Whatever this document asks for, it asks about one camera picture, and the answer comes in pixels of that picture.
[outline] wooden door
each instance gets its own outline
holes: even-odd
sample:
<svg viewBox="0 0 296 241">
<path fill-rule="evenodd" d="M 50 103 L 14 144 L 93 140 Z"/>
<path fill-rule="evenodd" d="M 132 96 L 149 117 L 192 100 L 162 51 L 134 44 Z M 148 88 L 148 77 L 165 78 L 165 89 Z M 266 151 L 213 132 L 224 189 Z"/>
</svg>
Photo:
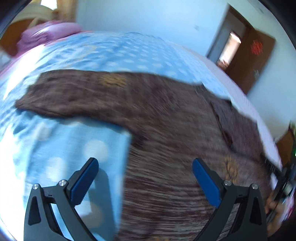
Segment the wooden door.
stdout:
<svg viewBox="0 0 296 241">
<path fill-rule="evenodd" d="M 265 66 L 275 39 L 249 27 L 225 73 L 247 94 Z"/>
</svg>

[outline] wooden headboard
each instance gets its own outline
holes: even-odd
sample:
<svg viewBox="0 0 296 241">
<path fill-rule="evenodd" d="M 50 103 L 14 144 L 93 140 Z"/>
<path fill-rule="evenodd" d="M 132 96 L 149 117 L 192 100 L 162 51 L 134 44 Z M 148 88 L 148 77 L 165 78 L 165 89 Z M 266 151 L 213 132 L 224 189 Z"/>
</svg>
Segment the wooden headboard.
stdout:
<svg viewBox="0 0 296 241">
<path fill-rule="evenodd" d="M 37 24 L 50 21 L 53 18 L 52 10 L 38 3 L 31 3 L 26 6 L 8 26 L 2 38 L 0 46 L 11 56 L 17 54 L 17 42 L 21 33 Z"/>
</svg>

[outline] bed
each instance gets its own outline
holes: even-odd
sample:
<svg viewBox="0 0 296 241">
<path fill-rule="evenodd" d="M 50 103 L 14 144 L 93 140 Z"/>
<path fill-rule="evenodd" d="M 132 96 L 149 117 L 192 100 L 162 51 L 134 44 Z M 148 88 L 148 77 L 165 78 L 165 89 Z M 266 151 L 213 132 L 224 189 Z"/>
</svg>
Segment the bed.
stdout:
<svg viewBox="0 0 296 241">
<path fill-rule="evenodd" d="M 35 47 L 0 75 L 0 218 L 18 241 L 23 240 L 32 185 L 56 185 L 79 170 L 89 157 L 99 161 L 107 177 L 98 175 L 103 188 L 98 190 L 92 184 L 76 210 L 97 240 L 112 240 L 119 229 L 131 134 L 120 126 L 89 118 L 45 118 L 14 107 L 15 100 L 42 72 L 55 69 L 147 72 L 185 83 L 202 83 L 216 96 L 231 99 L 241 113 L 258 123 L 266 155 L 281 167 L 276 146 L 257 111 L 238 86 L 208 59 L 139 33 L 75 34 Z M 53 209 L 64 236 L 71 239 L 57 208 Z"/>
</svg>

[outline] human hand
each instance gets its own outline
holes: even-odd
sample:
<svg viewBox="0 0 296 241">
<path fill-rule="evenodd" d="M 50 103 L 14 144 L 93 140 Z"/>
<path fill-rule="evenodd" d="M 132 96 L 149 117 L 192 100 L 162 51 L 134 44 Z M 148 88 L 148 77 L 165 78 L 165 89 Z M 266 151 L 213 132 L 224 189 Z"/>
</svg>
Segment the human hand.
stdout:
<svg viewBox="0 0 296 241">
<path fill-rule="evenodd" d="M 288 211 L 288 204 L 287 204 L 288 202 L 283 203 L 281 201 L 280 202 L 272 201 L 272 195 L 273 193 L 270 194 L 264 206 L 264 210 L 266 214 L 269 213 L 269 211 L 271 210 L 275 210 L 276 212 L 274 219 L 267 226 L 268 237 L 273 235 L 276 231 L 278 231 Z"/>
</svg>

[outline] pink blanket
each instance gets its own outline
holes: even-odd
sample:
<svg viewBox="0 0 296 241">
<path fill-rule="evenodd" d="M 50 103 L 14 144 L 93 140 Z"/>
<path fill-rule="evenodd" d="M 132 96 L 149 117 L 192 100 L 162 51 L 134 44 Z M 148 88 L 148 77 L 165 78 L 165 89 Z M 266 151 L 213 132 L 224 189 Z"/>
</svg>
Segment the pink blanket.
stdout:
<svg viewBox="0 0 296 241">
<path fill-rule="evenodd" d="M 40 44 L 67 37 L 81 32 L 77 23 L 62 23 L 60 21 L 49 21 L 25 30 L 21 40 L 17 43 L 18 52 L 26 52 Z"/>
</svg>

